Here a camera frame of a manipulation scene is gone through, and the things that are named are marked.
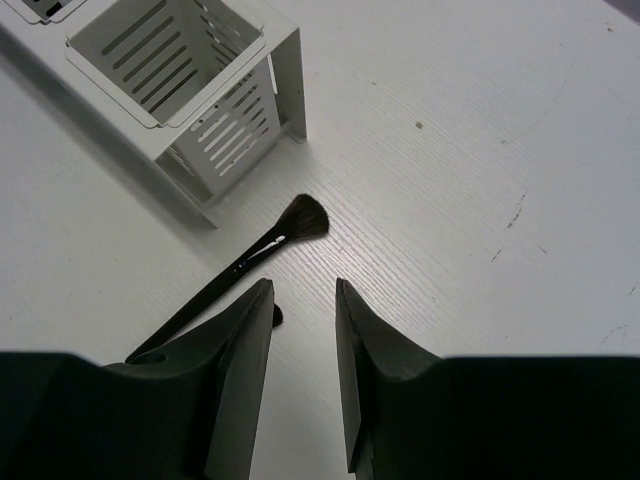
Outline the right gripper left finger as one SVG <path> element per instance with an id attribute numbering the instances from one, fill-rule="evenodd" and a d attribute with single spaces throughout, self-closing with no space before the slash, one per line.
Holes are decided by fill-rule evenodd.
<path id="1" fill-rule="evenodd" d="M 260 279 L 225 310 L 144 354 L 108 365 L 127 380 L 128 440 L 144 479 L 246 479 L 272 337 L 275 292 Z"/>

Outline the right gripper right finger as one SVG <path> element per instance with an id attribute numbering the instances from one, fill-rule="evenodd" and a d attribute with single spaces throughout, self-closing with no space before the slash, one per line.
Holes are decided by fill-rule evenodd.
<path id="1" fill-rule="evenodd" d="M 336 280 L 335 328 L 347 470 L 358 479 L 424 473 L 421 377 L 441 358 L 383 320 Z"/>

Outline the black makeup brush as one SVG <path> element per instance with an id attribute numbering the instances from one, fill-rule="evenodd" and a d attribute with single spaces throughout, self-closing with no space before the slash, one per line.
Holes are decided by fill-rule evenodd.
<path id="1" fill-rule="evenodd" d="M 284 316 L 281 308 L 278 305 L 273 307 L 272 328 L 279 328 L 284 322 Z"/>
<path id="2" fill-rule="evenodd" d="M 274 225 L 234 262 L 202 287 L 158 330 L 138 346 L 125 360 L 160 347 L 220 300 L 248 273 L 290 243 L 316 239 L 328 234 L 329 215 L 321 203 L 309 194 L 297 195 Z"/>

